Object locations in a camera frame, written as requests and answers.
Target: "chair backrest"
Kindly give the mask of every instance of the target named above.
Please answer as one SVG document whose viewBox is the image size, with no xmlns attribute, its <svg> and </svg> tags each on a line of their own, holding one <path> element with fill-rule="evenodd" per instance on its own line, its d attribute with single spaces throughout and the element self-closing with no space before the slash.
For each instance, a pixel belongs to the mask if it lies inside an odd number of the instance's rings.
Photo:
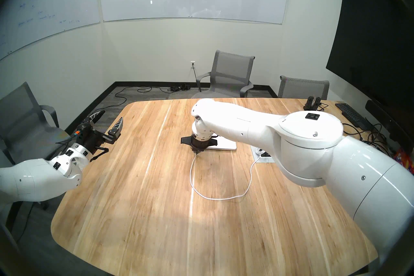
<svg viewBox="0 0 414 276">
<path fill-rule="evenodd" d="M 217 50 L 210 76 L 210 89 L 225 89 L 240 93 L 249 84 L 255 57 L 226 53 Z"/>
<path fill-rule="evenodd" d="M 0 100 L 0 139 L 7 148 L 44 127 L 49 124 L 27 82 Z"/>
<path fill-rule="evenodd" d="M 322 100 L 328 98 L 329 81 L 316 81 L 306 79 L 288 78 L 280 76 L 278 98 L 307 99 L 310 96 L 320 97 Z"/>
</svg>

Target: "gray carpet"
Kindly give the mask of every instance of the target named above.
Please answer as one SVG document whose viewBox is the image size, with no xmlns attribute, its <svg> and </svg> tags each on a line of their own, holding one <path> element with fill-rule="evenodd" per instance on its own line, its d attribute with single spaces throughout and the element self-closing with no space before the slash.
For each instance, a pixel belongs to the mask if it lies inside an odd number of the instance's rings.
<svg viewBox="0 0 414 276">
<path fill-rule="evenodd" d="M 123 88 L 125 87 L 115 88 L 96 109 L 123 102 L 124 99 L 115 97 L 115 94 Z M 106 108 L 105 114 L 98 121 L 95 128 L 105 132 L 117 118 L 121 110 L 131 102 L 186 99 L 191 98 L 197 91 L 197 88 L 191 88 L 188 91 L 164 93 L 160 89 L 154 88 L 150 92 L 138 93 L 137 87 L 126 88 L 119 95 L 127 98 L 127 101 L 120 106 Z M 248 97 L 271 98 L 271 95 L 268 91 L 250 90 Z M 50 199 L 47 210 L 43 210 L 37 203 L 34 204 L 27 221 L 27 228 L 18 243 L 21 253 L 40 275 L 109 275 L 70 254 L 53 240 L 50 233 L 50 224 L 62 198 L 63 195 Z M 23 202 L 19 210 L 12 230 L 12 235 L 15 240 L 22 235 L 31 206 L 31 202 Z"/>
</svg>

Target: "chair armrest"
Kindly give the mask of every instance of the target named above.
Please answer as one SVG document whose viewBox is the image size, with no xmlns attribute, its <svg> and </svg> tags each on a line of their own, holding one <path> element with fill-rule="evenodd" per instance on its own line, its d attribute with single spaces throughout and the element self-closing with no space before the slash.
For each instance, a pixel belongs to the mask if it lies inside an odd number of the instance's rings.
<svg viewBox="0 0 414 276">
<path fill-rule="evenodd" d="M 253 84 L 249 81 L 249 84 L 246 87 L 242 87 L 240 90 L 240 98 L 245 98 L 247 96 L 247 90 L 253 89 Z"/>
<path fill-rule="evenodd" d="M 16 164 L 12 156 L 10 155 L 9 150 L 7 149 L 7 146 L 3 141 L 2 137 L 0 137 L 0 150 L 3 152 L 3 154 L 6 156 L 6 158 L 8 159 L 8 161 L 10 161 L 12 165 Z"/>
<path fill-rule="evenodd" d="M 49 105 L 41 105 L 40 108 L 42 110 L 46 110 L 52 116 L 52 119 L 55 122 L 56 127 L 59 128 L 58 116 L 56 115 L 56 110 L 54 109 L 54 107 L 51 107 Z"/>
<path fill-rule="evenodd" d="M 210 75 L 211 75 L 211 71 L 207 72 L 205 74 L 202 74 L 201 76 L 198 76 L 197 78 L 195 78 L 195 82 L 197 82 L 198 90 L 200 90 L 200 92 L 201 92 L 201 85 L 200 85 L 201 79 L 206 77 L 206 76 L 210 76 Z"/>
</svg>

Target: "table surface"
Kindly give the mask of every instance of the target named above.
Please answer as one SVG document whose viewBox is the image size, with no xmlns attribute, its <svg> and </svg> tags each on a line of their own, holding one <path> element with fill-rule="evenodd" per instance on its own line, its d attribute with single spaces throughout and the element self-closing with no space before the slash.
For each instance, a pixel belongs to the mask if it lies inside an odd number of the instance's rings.
<svg viewBox="0 0 414 276">
<path fill-rule="evenodd" d="M 280 115 L 305 104 L 215 100 Z M 195 194 L 194 153 L 180 138 L 191 134 L 196 101 L 142 101 L 123 109 L 120 138 L 83 170 L 82 184 L 66 193 L 53 217 L 60 246 L 114 275 L 349 275 L 377 257 L 326 186 L 295 185 L 274 163 L 255 164 L 243 198 Z M 325 102 L 326 112 L 348 122 L 335 101 Z M 195 187 L 209 197 L 240 195 L 253 161 L 250 147 L 239 142 L 236 151 L 206 150 L 195 161 Z"/>
</svg>

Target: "white wall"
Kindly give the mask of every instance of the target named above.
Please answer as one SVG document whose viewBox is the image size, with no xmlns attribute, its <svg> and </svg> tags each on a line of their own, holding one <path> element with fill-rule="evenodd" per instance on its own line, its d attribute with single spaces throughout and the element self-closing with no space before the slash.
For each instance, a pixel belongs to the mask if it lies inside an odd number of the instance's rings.
<svg viewBox="0 0 414 276">
<path fill-rule="evenodd" d="M 282 26 L 206 19 L 103 23 L 103 59 L 116 81 L 190 81 L 211 71 L 221 50 L 254 55 L 251 81 L 268 85 L 278 64 Z"/>
<path fill-rule="evenodd" d="M 28 82 L 39 105 L 55 108 L 65 129 L 113 80 L 102 68 L 101 25 L 62 32 L 0 61 L 0 98 Z"/>
<path fill-rule="evenodd" d="M 329 80 L 328 99 L 349 103 L 364 116 L 368 97 L 326 69 L 341 12 L 342 0 L 287 0 L 283 21 L 279 75 Z M 271 87 L 277 93 L 280 79 Z"/>
</svg>

